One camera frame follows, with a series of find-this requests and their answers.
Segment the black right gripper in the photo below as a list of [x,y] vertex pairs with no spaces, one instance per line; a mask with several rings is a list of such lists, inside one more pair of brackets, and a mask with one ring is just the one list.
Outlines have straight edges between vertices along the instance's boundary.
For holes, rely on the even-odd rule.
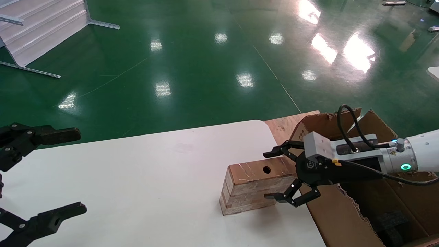
[[[324,161],[322,165],[311,161],[301,153],[298,157],[290,152],[290,149],[304,150],[304,143],[286,140],[279,146],[275,146],[271,151],[263,154],[264,158],[285,156],[296,162],[296,174],[299,180],[311,186],[329,186],[339,183],[353,183],[358,181],[371,181],[383,179],[382,175],[369,169],[360,168],[357,165],[341,164],[337,166],[329,161]],[[312,200],[320,197],[320,191],[316,187],[303,195],[296,197],[302,184],[291,184],[283,193],[267,193],[264,198],[275,200],[278,203],[288,203],[293,207],[305,205]]]

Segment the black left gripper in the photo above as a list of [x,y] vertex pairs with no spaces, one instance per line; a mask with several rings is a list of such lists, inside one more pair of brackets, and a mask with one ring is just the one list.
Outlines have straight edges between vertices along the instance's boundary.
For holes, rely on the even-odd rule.
[[[17,122],[0,129],[0,170],[9,171],[18,162],[41,145],[75,142],[81,139],[78,128],[56,130],[51,125],[27,126]],[[0,198],[4,183],[0,174]],[[55,234],[64,220],[87,212],[82,203],[73,203],[57,209],[39,213],[24,220],[15,214],[0,209],[0,223],[11,228],[12,233],[0,241],[2,247],[28,247],[33,241]]]

